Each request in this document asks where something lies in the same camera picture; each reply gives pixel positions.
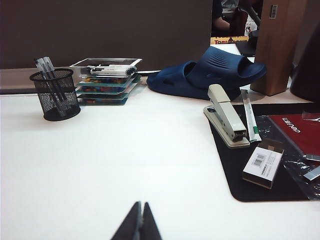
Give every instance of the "mesh pen holder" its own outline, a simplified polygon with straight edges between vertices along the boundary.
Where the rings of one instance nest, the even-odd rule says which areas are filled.
[[[73,73],[71,69],[59,68],[50,75],[36,72],[30,76],[41,103],[44,119],[61,121],[80,112]]]

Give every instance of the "gray wall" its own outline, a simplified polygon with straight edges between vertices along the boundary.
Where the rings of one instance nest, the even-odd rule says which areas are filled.
[[[198,60],[210,44],[212,0],[2,0],[0,69],[88,57],[143,58],[140,70]]]

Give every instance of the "white desk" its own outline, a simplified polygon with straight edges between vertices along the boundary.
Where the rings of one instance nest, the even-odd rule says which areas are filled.
[[[208,101],[142,84],[124,106],[60,122],[43,119],[34,94],[0,103],[3,240],[108,240],[135,201],[149,202],[164,240],[319,239],[318,201],[231,196]]]

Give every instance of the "black desk mat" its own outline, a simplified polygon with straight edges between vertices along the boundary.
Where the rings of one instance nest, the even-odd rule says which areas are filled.
[[[234,109],[239,114],[244,125],[247,126],[244,106],[234,105]],[[301,114],[303,111],[316,113],[320,111],[320,104],[253,104],[252,109],[256,117],[262,115]],[[272,189],[267,189],[243,180],[242,171],[252,152],[258,145],[258,142],[251,143],[250,147],[247,148],[229,149],[211,123],[210,127],[230,192],[235,199],[242,202],[309,200],[282,164],[279,166]]]

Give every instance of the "red notebook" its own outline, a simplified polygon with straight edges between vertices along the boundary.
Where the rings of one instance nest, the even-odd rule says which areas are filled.
[[[320,156],[320,113],[270,115],[269,117],[303,151],[305,155]]]

